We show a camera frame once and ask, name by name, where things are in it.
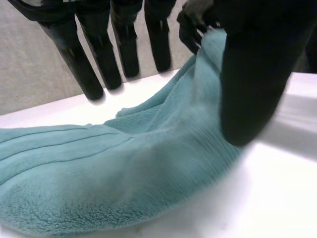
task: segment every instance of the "white surface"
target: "white surface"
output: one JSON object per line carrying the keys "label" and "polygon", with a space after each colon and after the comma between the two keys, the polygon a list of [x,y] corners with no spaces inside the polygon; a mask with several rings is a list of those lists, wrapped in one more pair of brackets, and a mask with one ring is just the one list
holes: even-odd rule
{"label": "white surface", "polygon": [[[8,114],[0,117],[0,127],[103,123],[149,98],[170,77],[127,83],[124,93],[107,94],[99,106],[81,95]],[[317,75],[293,74],[272,123],[216,187],[159,219],[85,237],[316,238],[316,147]],[[25,236],[0,227],[0,238]]]}

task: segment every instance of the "black finger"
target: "black finger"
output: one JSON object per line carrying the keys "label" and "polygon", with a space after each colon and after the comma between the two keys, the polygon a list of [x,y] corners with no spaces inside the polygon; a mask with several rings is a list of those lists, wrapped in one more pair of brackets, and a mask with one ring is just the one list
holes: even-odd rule
{"label": "black finger", "polygon": [[227,37],[221,128],[233,145],[246,145],[268,123],[317,22],[315,2],[297,4],[269,28]]}

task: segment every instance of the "towel fold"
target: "towel fold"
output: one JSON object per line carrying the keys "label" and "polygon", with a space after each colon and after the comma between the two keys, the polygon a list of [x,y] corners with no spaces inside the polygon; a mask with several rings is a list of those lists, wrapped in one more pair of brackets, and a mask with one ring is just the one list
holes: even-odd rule
{"label": "towel fold", "polygon": [[115,229],[217,182],[242,150],[220,131],[225,38],[207,33],[165,87],[103,125],[0,129],[0,224],[40,238]]}

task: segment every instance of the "fluffy towel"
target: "fluffy towel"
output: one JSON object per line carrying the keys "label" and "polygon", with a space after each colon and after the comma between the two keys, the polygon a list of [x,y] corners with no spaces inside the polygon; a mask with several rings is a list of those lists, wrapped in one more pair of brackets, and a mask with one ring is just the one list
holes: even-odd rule
{"label": "fluffy towel", "polygon": [[241,152],[219,126],[225,37],[206,34],[164,88],[103,125],[0,129],[0,224],[41,238],[120,228],[217,181]]}

